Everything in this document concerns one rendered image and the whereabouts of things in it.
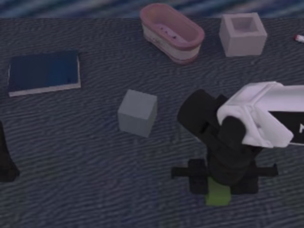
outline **oval container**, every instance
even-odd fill
[[[154,3],[140,12],[143,35],[178,64],[192,62],[198,56],[205,37],[196,23],[167,4]]]

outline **blue book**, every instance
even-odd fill
[[[77,51],[19,56],[10,61],[9,96],[80,87]]]

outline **gray wood table surface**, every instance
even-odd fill
[[[194,19],[207,34],[196,62],[172,63],[142,36],[137,19],[0,20],[0,119],[21,170],[0,184],[1,228],[300,228],[304,225],[304,148],[263,151],[259,165],[280,175],[260,193],[207,207],[172,166],[206,148],[176,121],[182,102],[202,88],[233,95],[250,82],[304,84],[303,19],[263,20],[263,55],[226,58],[219,19]],[[77,49],[82,89],[9,98],[12,56]],[[157,95],[148,139],[119,132],[127,89]]]

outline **gray cube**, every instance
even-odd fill
[[[227,57],[258,56],[267,33],[257,13],[224,14],[219,37]]]
[[[118,109],[119,129],[149,137],[157,115],[157,96],[129,89]]]

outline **item inside pink container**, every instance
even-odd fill
[[[144,7],[140,17],[144,37],[174,62],[192,62],[200,51],[204,30],[167,4]]]

